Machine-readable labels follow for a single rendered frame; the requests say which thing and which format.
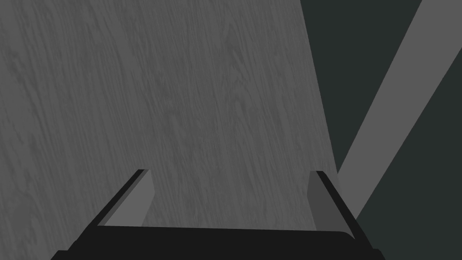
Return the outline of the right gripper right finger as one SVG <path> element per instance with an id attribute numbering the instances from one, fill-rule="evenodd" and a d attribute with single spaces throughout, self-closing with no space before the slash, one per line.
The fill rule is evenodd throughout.
<path id="1" fill-rule="evenodd" d="M 344 232 L 357 238 L 350 210 L 323 171 L 309 173 L 307 199 L 317 231 Z"/>

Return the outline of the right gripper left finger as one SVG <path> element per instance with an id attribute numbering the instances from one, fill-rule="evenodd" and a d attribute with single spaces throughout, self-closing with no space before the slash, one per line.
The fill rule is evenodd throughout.
<path id="1" fill-rule="evenodd" d="M 139 169 L 111 198 L 89 227 L 140 227 L 155 195 L 151 171 Z"/>

